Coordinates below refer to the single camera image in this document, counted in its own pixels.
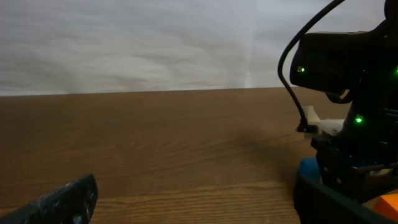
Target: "black cable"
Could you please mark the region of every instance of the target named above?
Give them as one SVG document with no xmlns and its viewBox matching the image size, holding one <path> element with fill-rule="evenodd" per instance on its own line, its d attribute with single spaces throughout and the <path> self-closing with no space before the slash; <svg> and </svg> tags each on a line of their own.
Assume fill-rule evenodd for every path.
<svg viewBox="0 0 398 224">
<path fill-rule="evenodd" d="M 307 127 L 308 127 L 308 121 L 307 121 L 307 118 L 305 117 L 304 110 L 301 107 L 301 104 L 300 104 L 299 100 L 297 99 L 297 97 L 294 94 L 292 88 L 289 86 L 289 84 L 287 83 L 287 81 L 284 78 L 283 67 L 284 67 L 284 62 L 285 62 L 286 56 L 290 52 L 290 50 L 292 50 L 294 45 L 304 36 L 304 34 L 311 29 L 311 27 L 313 27 L 320 19 L 322 19 L 326 14 L 328 14 L 330 11 L 332 11 L 336 6 L 341 4 L 343 1 L 345 1 L 345 0 L 334 0 L 331 3 L 329 3 L 329 5 L 324 7 L 320 12 L 318 12 L 318 14 L 316 14 L 293 37 L 293 39 L 286 46 L 285 50 L 283 51 L 282 55 L 280 56 L 279 63 L 278 63 L 278 76 L 279 76 L 279 79 L 284 84 L 284 86 L 286 87 L 287 91 L 290 93 L 291 97 L 293 98 L 293 101 L 296 104 L 298 112 L 300 113 L 300 116 L 301 116 L 300 126 L 297 128 L 297 131 L 305 131 L 304 129 L 307 129 Z"/>
</svg>

